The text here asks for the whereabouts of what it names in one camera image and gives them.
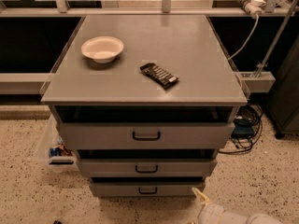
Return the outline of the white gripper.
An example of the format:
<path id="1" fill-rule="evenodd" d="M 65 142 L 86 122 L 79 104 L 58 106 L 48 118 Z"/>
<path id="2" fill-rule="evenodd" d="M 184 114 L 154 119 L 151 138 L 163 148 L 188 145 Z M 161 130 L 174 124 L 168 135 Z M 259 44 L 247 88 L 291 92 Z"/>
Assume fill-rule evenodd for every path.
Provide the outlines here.
<path id="1" fill-rule="evenodd" d="M 211 203 L 210 199 L 198 188 L 192 188 L 192 192 L 204 207 L 197 216 L 198 224 L 220 224 L 224 207 Z"/>

